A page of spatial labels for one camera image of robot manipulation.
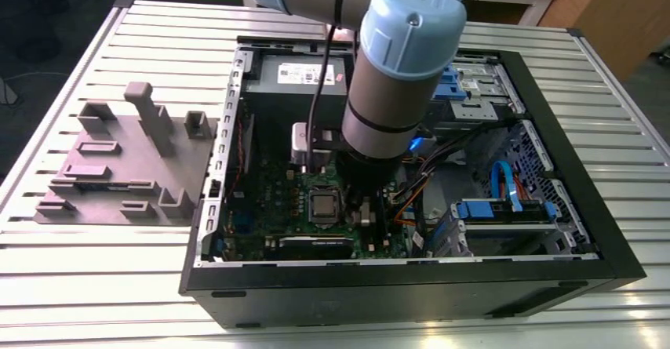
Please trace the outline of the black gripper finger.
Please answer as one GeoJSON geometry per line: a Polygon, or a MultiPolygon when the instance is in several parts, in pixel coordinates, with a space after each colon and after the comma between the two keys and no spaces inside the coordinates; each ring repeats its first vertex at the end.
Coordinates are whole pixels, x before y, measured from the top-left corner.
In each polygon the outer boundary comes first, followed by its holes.
{"type": "Polygon", "coordinates": [[[363,199],[360,205],[349,205],[345,208],[345,221],[353,227],[369,227],[376,222],[376,213],[369,199],[363,199]]]}

